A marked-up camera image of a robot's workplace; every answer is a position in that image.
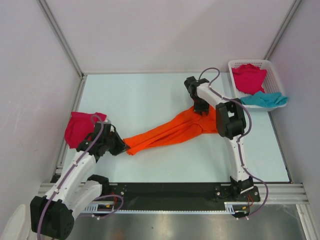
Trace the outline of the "orange t shirt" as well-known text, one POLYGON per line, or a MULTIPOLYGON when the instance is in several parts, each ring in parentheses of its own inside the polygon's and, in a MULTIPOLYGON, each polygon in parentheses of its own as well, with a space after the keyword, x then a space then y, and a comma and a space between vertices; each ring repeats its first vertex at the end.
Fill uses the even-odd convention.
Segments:
POLYGON ((208 113, 200 115, 191 107, 167 123, 125 138, 124 143, 128 146, 126 153, 133 156, 146 149, 180 144, 202 134, 217 133, 216 110, 210 106, 208 113))

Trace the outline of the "white plastic basket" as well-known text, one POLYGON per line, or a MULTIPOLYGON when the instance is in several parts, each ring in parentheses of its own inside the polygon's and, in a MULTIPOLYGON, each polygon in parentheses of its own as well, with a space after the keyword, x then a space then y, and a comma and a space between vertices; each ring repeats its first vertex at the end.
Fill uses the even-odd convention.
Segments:
MULTIPOLYGON (((262 84, 262 87, 264 88, 264 91, 266 94, 281 92, 283 96, 286 96, 285 91, 283 90, 280 78, 276 72, 276 69, 270 61, 262 60, 262 59, 238 59, 238 60, 231 60, 228 62, 232 89, 236 98, 240 99, 242 97, 247 97, 251 95, 251 94, 243 93, 236 88, 234 77, 232 74, 232 68, 238 68, 239 66, 246 65, 246 64, 252 64, 256 67, 259 67, 261 70, 267 70, 267 75, 262 84)), ((286 104, 280 107, 268 107, 268 108, 259 107, 256 105, 244 105, 244 106, 247 109, 270 112, 276 108, 284 107, 286 106, 286 104)))

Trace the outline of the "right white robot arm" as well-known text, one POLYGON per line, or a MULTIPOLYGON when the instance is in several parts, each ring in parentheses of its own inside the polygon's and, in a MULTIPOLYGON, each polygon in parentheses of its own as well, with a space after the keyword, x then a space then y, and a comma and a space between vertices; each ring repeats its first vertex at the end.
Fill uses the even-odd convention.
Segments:
POLYGON ((242 201, 254 188, 254 183, 246 166, 243 136, 247 123, 240 100, 229 99, 215 91, 205 78, 188 77, 184 86, 193 99, 196 113, 207 115, 209 107, 215 109, 216 129, 225 140, 231 160, 230 194, 235 200, 242 201))

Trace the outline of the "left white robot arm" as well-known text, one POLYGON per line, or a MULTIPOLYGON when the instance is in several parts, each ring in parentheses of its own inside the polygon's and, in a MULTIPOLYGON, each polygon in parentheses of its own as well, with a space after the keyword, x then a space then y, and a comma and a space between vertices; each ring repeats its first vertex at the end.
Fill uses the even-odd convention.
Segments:
POLYGON ((76 219, 93 201, 118 199, 120 205, 111 211, 119 211, 124 198, 112 192, 107 177, 93 174, 80 186, 85 175, 107 152, 113 156, 121 153, 125 143, 109 121, 98 121, 77 146, 72 162, 58 181, 43 195, 30 202, 31 230, 37 239, 51 237, 65 240, 70 235, 76 219))

